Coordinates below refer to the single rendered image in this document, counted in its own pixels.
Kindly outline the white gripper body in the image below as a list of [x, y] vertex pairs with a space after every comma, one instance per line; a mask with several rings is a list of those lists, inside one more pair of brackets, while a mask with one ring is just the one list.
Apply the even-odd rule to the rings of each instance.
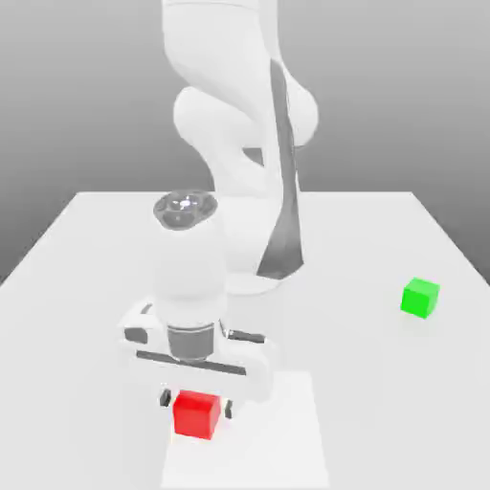
[[173, 392], [200, 391], [238, 403], [267, 399], [273, 385], [274, 350], [267, 342], [213, 339], [190, 348], [179, 344], [173, 352], [166, 339], [122, 339], [120, 351], [137, 380]]

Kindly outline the small green cube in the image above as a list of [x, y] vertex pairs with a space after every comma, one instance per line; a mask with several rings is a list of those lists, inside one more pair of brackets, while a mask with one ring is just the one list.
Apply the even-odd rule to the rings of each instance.
[[427, 319], [434, 311], [440, 285], [422, 278], [412, 278], [404, 287], [400, 309], [418, 318]]

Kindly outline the small red cube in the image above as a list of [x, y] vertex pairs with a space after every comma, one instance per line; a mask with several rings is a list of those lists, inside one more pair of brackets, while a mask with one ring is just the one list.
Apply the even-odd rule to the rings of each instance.
[[174, 432], [211, 440], [221, 414], [220, 397], [181, 390], [173, 404]]

